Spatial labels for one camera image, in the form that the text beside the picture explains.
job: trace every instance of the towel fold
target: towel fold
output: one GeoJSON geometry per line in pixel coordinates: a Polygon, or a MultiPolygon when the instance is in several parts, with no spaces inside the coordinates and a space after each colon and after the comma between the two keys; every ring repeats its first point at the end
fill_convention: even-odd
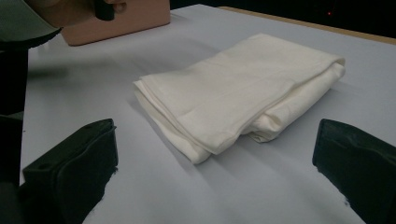
{"type": "Polygon", "coordinates": [[[345,73],[345,60],[270,35],[254,35],[183,70],[141,77],[135,95],[193,163],[240,134],[276,138],[345,73]]]}

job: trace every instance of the folded cloth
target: folded cloth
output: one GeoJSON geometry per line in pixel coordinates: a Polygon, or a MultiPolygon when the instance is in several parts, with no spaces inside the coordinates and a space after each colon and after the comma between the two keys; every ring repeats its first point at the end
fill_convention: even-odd
{"type": "Polygon", "coordinates": [[[276,138],[345,73],[345,60],[270,35],[254,35],[185,69],[141,77],[135,95],[193,163],[240,134],[276,138]]]}

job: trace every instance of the cardboard box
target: cardboard box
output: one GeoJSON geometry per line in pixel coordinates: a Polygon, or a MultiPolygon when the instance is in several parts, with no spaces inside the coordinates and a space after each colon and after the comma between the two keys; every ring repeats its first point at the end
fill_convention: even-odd
{"type": "Polygon", "coordinates": [[[81,24],[63,28],[61,34],[69,46],[79,46],[147,30],[169,22],[169,0],[127,0],[126,10],[116,14],[113,21],[92,18],[81,24]]]}

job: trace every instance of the person's hand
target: person's hand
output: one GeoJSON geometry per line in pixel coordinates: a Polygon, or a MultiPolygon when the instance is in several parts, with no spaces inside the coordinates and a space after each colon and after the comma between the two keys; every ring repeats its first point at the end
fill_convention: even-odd
{"type": "MultiPolygon", "coordinates": [[[[126,9],[126,0],[103,0],[116,13],[126,9]]],[[[54,27],[78,24],[94,16],[93,0],[25,0],[46,22],[54,27]]]]}

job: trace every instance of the white table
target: white table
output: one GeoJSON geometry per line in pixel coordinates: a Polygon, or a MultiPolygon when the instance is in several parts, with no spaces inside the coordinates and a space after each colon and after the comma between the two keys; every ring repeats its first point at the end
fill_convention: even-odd
{"type": "Polygon", "coordinates": [[[119,171],[84,223],[363,223],[312,165],[321,119],[396,145],[396,46],[206,6],[169,25],[68,47],[58,35],[30,50],[21,167],[90,122],[114,119],[119,171]],[[192,165],[136,101],[139,77],[180,69],[266,33],[346,58],[346,75],[276,140],[242,136],[192,165]]]}

